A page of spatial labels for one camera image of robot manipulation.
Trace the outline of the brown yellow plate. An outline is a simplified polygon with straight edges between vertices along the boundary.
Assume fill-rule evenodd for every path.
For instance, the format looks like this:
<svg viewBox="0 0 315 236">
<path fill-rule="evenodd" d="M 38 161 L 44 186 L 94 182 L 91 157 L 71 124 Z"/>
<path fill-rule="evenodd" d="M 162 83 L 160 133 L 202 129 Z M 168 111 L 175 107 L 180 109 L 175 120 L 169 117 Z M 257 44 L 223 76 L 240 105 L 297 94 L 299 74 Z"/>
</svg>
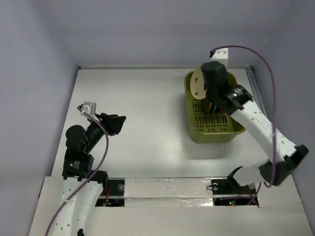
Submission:
<svg viewBox="0 0 315 236">
<path fill-rule="evenodd" d="M 203 112 L 211 114 L 216 110 L 216 106 L 207 98 L 202 99 Z"/>
</svg>

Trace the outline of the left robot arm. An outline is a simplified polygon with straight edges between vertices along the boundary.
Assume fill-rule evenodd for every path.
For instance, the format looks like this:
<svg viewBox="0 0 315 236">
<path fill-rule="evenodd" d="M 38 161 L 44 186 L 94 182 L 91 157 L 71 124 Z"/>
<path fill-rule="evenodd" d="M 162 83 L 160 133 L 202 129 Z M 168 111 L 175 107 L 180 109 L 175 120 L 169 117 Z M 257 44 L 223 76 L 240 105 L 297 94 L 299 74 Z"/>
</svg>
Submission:
<svg viewBox="0 0 315 236">
<path fill-rule="evenodd" d="M 47 236 L 84 236 L 99 196 L 110 191 L 108 174 L 100 170 L 109 144 L 105 144 L 95 169 L 91 151 L 102 137 L 108 141 L 110 136 L 118 135 L 126 117 L 81 113 L 90 124 L 87 128 L 73 125 L 66 131 L 61 203 L 46 229 Z"/>
</svg>

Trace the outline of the beige patterned plate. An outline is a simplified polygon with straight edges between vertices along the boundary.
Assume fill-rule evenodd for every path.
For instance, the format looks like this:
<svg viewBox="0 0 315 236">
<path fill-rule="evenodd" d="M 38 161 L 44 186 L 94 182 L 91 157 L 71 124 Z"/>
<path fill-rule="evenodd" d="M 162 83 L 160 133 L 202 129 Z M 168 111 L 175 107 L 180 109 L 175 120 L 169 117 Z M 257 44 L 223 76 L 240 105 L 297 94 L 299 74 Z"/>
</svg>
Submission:
<svg viewBox="0 0 315 236">
<path fill-rule="evenodd" d="M 190 79 L 190 91 L 192 96 L 197 100 L 206 98 L 205 82 L 201 67 L 196 68 Z"/>
</svg>

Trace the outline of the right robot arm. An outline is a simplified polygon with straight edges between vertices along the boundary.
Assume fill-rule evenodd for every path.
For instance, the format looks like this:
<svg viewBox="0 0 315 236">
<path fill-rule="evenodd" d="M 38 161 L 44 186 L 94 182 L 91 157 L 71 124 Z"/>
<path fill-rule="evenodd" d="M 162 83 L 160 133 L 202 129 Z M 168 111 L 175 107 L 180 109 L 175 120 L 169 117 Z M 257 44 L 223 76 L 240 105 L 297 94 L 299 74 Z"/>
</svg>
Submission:
<svg viewBox="0 0 315 236">
<path fill-rule="evenodd" d="M 227 189 L 237 193 L 248 184 L 260 182 L 279 186 L 306 157 L 308 148 L 296 145 L 276 129 L 243 86 L 231 85 L 222 63 L 204 63 L 201 72 L 207 99 L 240 123 L 267 155 L 264 162 L 232 171 Z"/>
</svg>

